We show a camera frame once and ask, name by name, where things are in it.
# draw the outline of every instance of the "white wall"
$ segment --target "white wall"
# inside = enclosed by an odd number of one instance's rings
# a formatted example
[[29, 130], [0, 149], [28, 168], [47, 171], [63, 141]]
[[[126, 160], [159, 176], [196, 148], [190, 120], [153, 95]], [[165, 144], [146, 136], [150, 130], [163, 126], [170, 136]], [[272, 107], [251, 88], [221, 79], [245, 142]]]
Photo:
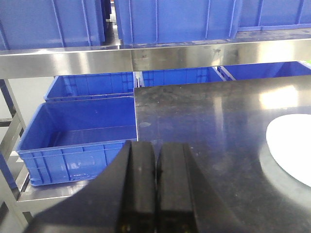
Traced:
[[[53, 77], [10, 79], [9, 83], [17, 100], [18, 107], [26, 125], [31, 120], [38, 105], [44, 102], [43, 96], [47, 92]], [[0, 93], [0, 118], [10, 118], [10, 112]], [[0, 127], [0, 142], [5, 135], [7, 127]]]

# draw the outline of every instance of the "blue plastic crate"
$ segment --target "blue plastic crate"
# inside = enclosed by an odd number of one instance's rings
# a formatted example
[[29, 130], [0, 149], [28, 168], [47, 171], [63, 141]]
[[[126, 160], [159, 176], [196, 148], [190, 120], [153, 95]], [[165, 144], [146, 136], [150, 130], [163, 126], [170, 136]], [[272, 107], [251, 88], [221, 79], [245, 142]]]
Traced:
[[132, 96], [133, 89], [132, 72], [58, 76], [44, 99], [50, 102]]
[[145, 86], [226, 81], [214, 67], [144, 71], [143, 79]]
[[111, 2], [110, 0], [101, 0], [101, 1], [102, 1], [103, 15], [105, 15], [105, 19], [110, 19]]
[[242, 0], [116, 0], [124, 44], [228, 39], [238, 30]]
[[247, 0], [243, 3], [240, 32], [310, 27], [310, 0]]
[[95, 178], [126, 139], [135, 140], [133, 97], [40, 105], [17, 152], [32, 185]]
[[261, 79], [311, 75], [311, 65], [306, 62], [281, 62], [219, 67], [218, 71], [233, 80]]
[[101, 0], [0, 0], [0, 50], [99, 46]]

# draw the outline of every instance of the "metal shelf rail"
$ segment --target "metal shelf rail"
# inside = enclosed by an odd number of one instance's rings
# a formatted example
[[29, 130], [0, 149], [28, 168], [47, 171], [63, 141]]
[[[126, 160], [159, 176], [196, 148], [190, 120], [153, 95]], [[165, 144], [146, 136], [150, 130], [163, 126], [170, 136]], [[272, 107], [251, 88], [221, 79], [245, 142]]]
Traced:
[[[6, 79], [131, 72], [311, 60], [311, 29], [242, 32], [232, 40], [124, 46], [113, 41], [101, 47], [0, 51], [0, 77]], [[23, 212], [38, 212], [80, 190], [87, 181], [32, 187], [24, 167], [17, 178], [19, 194], [1, 190], [21, 226]]]

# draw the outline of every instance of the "white circular object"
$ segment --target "white circular object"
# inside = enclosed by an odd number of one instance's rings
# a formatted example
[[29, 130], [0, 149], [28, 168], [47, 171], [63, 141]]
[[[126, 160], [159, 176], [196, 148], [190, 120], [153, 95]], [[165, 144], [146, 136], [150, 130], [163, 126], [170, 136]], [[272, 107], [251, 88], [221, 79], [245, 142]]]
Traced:
[[280, 116], [270, 122], [266, 139], [275, 161], [311, 187], [311, 115]]

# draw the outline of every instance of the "black table surface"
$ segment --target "black table surface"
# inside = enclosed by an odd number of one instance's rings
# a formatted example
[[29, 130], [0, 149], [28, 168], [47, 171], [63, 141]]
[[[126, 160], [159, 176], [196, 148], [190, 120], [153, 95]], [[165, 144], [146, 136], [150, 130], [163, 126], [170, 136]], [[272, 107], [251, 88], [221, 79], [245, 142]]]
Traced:
[[311, 232], [311, 187], [278, 166], [265, 136], [279, 116], [311, 114], [311, 76], [138, 88], [135, 106], [138, 139], [156, 153], [164, 142], [188, 142], [249, 232]]

